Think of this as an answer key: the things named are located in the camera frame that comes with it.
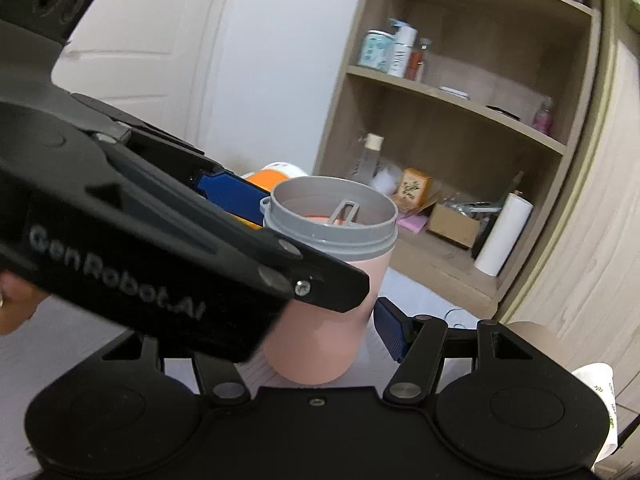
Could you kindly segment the person's hand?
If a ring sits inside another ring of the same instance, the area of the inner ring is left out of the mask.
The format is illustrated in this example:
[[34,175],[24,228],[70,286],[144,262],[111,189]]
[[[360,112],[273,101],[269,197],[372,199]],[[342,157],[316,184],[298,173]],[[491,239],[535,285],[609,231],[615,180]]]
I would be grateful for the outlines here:
[[15,332],[36,312],[48,294],[8,270],[1,271],[0,334]]

